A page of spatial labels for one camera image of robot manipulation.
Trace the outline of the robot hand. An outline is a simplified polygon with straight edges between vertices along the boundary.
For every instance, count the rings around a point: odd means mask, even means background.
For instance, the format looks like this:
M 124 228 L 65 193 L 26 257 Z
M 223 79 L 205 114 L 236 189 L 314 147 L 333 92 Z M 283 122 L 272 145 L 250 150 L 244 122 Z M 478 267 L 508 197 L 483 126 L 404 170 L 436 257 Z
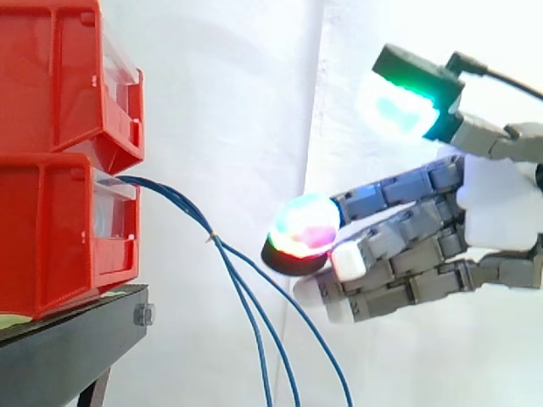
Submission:
M 542 126 L 493 125 L 459 110 L 462 74 L 526 86 L 463 53 L 435 64 L 383 46 L 366 92 L 385 136 L 440 142 L 437 159 L 277 214 L 260 252 L 296 278 L 300 304 L 355 323 L 488 284 L 542 287 Z

